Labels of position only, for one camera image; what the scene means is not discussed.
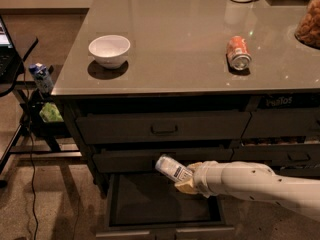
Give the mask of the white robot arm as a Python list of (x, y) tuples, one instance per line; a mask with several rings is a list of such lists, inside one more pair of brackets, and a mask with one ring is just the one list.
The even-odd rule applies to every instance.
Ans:
[(319, 180), (280, 176), (267, 165), (253, 162), (206, 161), (189, 168), (193, 175), (175, 184), (182, 193), (272, 203), (320, 221)]

